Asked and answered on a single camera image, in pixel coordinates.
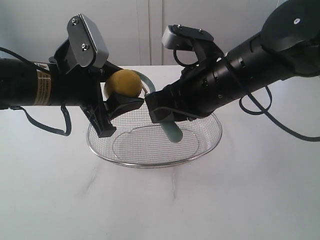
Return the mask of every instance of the teal object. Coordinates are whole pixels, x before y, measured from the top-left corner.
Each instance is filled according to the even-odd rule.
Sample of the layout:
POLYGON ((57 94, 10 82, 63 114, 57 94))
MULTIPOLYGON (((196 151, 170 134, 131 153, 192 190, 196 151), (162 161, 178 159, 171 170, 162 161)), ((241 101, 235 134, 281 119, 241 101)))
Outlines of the teal object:
MULTIPOLYGON (((148 86, 150 93, 153 93, 156 91, 155 85, 147 76, 145 76, 144 74, 138 71, 134 71, 134 72, 138 74, 141 81, 148 86)), ((165 135, 167 136, 170 142, 174 144, 181 142, 182 138, 184 137, 184 134, 174 121, 162 122, 160 123, 160 126, 163 129, 165 135)))

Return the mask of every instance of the white tabletop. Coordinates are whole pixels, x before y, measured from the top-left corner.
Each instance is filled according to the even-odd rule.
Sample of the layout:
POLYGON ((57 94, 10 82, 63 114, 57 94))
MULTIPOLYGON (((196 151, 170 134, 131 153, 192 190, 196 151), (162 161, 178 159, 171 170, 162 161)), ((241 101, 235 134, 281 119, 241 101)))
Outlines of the white tabletop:
MULTIPOLYGON (((127 68, 149 76, 158 90, 182 69, 127 68)), ((319 78, 270 89, 274 116, 320 136, 319 78)), ((268 101, 263 90, 255 96, 268 101)), ((59 107, 27 109, 64 127, 59 107)), ((37 129, 22 111, 0 111, 0 239, 319 239, 320 143, 242 112, 237 101, 215 112, 223 136, 214 151, 174 168, 133 169, 95 156, 86 143, 89 122, 80 108, 68 109, 69 137, 37 129)))

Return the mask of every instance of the yellow label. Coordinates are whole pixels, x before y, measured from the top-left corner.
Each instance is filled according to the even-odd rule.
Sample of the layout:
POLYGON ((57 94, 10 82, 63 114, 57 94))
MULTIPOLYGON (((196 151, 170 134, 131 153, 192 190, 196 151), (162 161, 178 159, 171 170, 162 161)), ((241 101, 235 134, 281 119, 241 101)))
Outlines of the yellow label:
MULTIPOLYGON (((39 67, 49 70, 49 66, 45 63, 34 63, 39 67)), ((38 89, 33 105, 47 105, 51 93, 51 75, 40 70, 36 70, 38 75, 38 89)))

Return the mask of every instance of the cabinet door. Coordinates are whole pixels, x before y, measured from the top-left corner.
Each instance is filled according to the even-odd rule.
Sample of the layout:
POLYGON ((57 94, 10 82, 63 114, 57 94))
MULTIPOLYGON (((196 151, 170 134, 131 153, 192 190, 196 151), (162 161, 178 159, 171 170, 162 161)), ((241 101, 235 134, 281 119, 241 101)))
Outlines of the cabinet door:
POLYGON ((27 59, 48 61, 68 37, 67 22, 83 13, 98 26, 112 63, 150 63, 148 0, 15 0, 0 8, 0 43, 27 59))
MULTIPOLYGON (((278 0, 163 0, 162 3, 163 28, 181 24, 204 29, 223 51, 229 51, 262 29, 278 0)), ((161 54, 164 65, 176 64, 171 50, 162 49, 161 54)), ((189 52, 179 52, 178 56, 188 64, 196 59, 189 52)))

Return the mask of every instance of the yellow ball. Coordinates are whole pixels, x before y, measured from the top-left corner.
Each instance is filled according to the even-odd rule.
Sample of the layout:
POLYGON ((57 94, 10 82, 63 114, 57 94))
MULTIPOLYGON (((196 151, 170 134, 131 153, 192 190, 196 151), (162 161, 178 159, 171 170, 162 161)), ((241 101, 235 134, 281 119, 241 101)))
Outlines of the yellow ball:
POLYGON ((108 98, 113 92, 128 97, 139 97, 142 83, 138 74, 122 69, 112 74, 105 82, 104 95, 108 98))

